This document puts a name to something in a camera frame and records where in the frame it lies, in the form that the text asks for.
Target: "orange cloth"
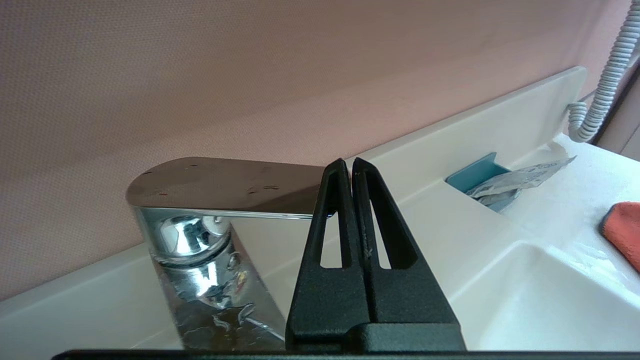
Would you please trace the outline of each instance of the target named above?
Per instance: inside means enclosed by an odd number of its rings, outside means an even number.
[[[640,272],[640,202],[619,202],[600,223],[600,233]]]

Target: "pink wall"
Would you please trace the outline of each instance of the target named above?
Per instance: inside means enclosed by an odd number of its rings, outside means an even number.
[[[122,195],[158,161],[322,165],[574,65],[586,94],[627,7],[3,2],[0,299],[139,243]]]

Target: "white sink basin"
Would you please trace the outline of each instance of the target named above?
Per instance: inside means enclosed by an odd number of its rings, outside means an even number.
[[[640,350],[640,307],[534,245],[518,244],[451,305],[470,350]]]

